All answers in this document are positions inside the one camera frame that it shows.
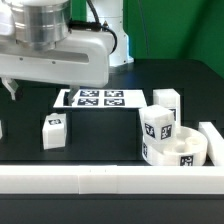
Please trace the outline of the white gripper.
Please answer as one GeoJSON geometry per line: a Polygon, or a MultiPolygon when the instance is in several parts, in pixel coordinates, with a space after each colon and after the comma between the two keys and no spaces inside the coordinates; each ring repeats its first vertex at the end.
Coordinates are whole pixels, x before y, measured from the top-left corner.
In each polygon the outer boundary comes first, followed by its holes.
{"type": "Polygon", "coordinates": [[[48,51],[34,51],[0,36],[1,81],[14,101],[23,94],[14,79],[74,85],[67,97],[68,106],[72,106],[80,86],[100,88],[108,83],[113,46],[109,32],[74,30],[48,51]]]}

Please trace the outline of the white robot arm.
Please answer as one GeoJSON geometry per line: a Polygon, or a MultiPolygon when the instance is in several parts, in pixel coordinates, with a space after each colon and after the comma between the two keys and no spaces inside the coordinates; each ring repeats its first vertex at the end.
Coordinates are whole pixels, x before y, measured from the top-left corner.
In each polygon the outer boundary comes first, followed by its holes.
{"type": "Polygon", "coordinates": [[[85,0],[84,21],[72,0],[0,0],[0,81],[11,98],[17,82],[68,85],[72,103],[81,87],[101,88],[109,69],[131,63],[123,29],[123,0],[85,0]]]}

